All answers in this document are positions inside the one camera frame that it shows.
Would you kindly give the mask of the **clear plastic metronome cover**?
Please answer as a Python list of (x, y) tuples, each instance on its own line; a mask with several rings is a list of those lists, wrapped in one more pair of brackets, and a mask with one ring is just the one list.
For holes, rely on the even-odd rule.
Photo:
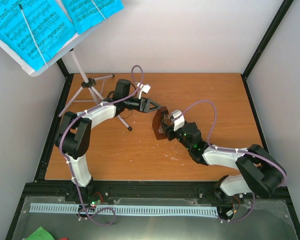
[(163, 113), (169, 113), (169, 111), (168, 111), (168, 110), (163, 110), (163, 111), (160, 113), (159, 126), (160, 126), (160, 124), (165, 124), (165, 125), (167, 125), (168, 127), (172, 127), (172, 126), (174, 125), (173, 122), (161, 122), (162, 114), (163, 114)]

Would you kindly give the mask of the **brown wooden metronome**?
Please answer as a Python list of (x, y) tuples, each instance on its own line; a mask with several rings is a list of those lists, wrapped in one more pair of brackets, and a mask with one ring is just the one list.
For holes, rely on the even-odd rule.
[(153, 117), (152, 130), (157, 140), (163, 140), (167, 138), (165, 125), (167, 125), (166, 122), (169, 121), (168, 115), (168, 108), (163, 106), (160, 110), (157, 110)]

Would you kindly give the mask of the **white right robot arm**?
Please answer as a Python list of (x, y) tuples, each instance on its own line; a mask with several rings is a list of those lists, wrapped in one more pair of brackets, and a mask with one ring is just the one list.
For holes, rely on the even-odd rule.
[(196, 123), (185, 121), (180, 111), (157, 111), (152, 128), (157, 140), (177, 140), (197, 164), (239, 171), (238, 175), (223, 176), (215, 184), (213, 194), (219, 202), (246, 193), (267, 199), (287, 177), (282, 166), (258, 144), (235, 149), (209, 145)]

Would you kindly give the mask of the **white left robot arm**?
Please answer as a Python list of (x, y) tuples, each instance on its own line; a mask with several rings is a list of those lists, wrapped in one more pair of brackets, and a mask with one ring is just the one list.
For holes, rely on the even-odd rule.
[(82, 201), (89, 201), (94, 195), (94, 188), (88, 185), (92, 176), (86, 160), (91, 130), (102, 122), (119, 116), (126, 109), (150, 113), (162, 108), (150, 98), (134, 97), (130, 94), (131, 85), (131, 81), (119, 79), (112, 97), (108, 96), (99, 105), (82, 112), (67, 111), (62, 117), (54, 145), (65, 157), (71, 181), (79, 186), (76, 195)]

